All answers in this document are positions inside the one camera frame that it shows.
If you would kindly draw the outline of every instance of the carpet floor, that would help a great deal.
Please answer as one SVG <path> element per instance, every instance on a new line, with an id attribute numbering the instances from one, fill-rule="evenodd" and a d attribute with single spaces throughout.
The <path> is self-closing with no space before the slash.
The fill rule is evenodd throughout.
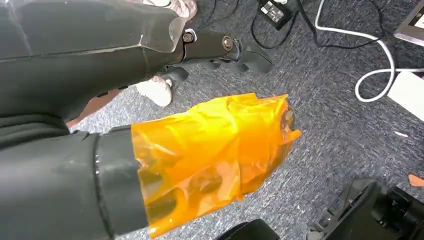
<path id="1" fill-rule="evenodd" d="M 305 0 L 307 14 L 315 19 L 319 0 Z M 384 41 L 394 52 L 397 66 L 424 66 L 424 48 L 398 40 L 393 32 L 419 0 L 376 0 L 388 32 Z M 235 0 L 217 0 L 211 20 L 231 12 Z M 199 13 L 192 21 L 199 26 L 213 8 L 212 0 L 198 1 Z M 250 23 L 256 0 L 241 0 L 235 13 L 207 26 L 253 42 Z M 360 32 L 379 32 L 378 15 L 367 0 L 327 0 L 322 22 Z M 285 28 L 276 31 L 262 17 L 255 32 L 267 45 L 278 43 Z M 354 45 L 364 39 L 320 32 L 323 43 Z M 283 240 L 304 239 L 305 233 L 326 207 L 355 178 L 372 177 L 396 185 L 424 201 L 424 191 L 409 185 L 408 173 L 424 176 L 424 124 L 388 97 L 362 103 L 355 98 L 355 83 L 369 71 L 388 68 L 378 44 L 359 49 L 317 48 L 312 34 L 299 16 L 286 43 L 267 51 L 274 67 L 268 74 L 237 73 L 226 68 L 208 71 L 190 66 L 190 78 L 173 86 L 173 102 L 158 107 L 138 94 L 135 87 L 81 122 L 76 129 L 106 132 L 111 127 L 153 120 L 183 112 L 215 97 L 257 93 L 269 97 L 288 93 L 303 132 L 289 154 L 264 185 L 244 201 L 234 202 L 196 219 L 159 239 L 206 240 L 241 222 L 262 218 Z M 368 97 L 383 89 L 388 74 L 369 78 L 360 89 Z M 408 135 L 402 137 L 394 131 Z M 120 236 L 120 240 L 148 239 L 145 229 Z"/>

